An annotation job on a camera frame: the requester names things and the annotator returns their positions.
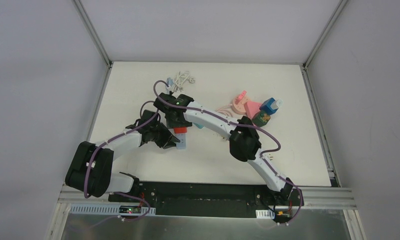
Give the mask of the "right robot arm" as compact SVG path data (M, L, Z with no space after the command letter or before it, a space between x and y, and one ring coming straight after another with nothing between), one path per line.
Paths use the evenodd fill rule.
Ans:
M191 97L178 97L164 92L156 94L154 105L165 115L172 127L203 126L229 141L229 152L237 160L250 164L272 191L278 205L290 201L294 183L271 162L272 150L263 150L259 139L261 129L244 116L240 119L206 109Z

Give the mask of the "white travel adapter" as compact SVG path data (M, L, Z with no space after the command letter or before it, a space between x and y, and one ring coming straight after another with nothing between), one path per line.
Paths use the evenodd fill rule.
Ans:
M268 161L272 161L273 160L273 155L271 153L265 153L263 155Z

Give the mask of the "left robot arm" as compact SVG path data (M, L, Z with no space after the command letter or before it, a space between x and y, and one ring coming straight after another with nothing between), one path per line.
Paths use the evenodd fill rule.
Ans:
M81 142L65 184L82 191L86 198L121 192L126 201L135 202L140 196L139 187L134 185L137 178L129 173L113 172L113 162L149 142L168 149L175 147L179 139L160 121L157 112L145 110L139 119L116 136L97 143Z

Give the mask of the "blue cube socket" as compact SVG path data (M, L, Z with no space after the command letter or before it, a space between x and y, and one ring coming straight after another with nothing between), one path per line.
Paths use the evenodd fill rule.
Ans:
M274 98L269 98L266 100L260 107L260 111L263 111L267 115L272 115L275 114L278 110L278 106L275 104L275 99Z

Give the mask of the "light blue power strip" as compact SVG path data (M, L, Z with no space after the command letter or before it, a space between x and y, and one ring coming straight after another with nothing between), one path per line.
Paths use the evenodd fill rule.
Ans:
M176 133L175 136L179 140L179 142L176 143L176 148L178 150L186 149L186 133Z

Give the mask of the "white usb charger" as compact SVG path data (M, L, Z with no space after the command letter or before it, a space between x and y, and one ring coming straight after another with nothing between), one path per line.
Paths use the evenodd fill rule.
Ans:
M278 100L275 100L275 101L271 104L271 107L272 107L274 110L276 110L276 109L279 109L282 105L283 105L283 100L278 99Z

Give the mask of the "red cube adapter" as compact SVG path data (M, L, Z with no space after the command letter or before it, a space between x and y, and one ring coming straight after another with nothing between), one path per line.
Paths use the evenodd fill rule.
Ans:
M173 131L175 134L186 134L187 127L175 127L175 128L173 128Z

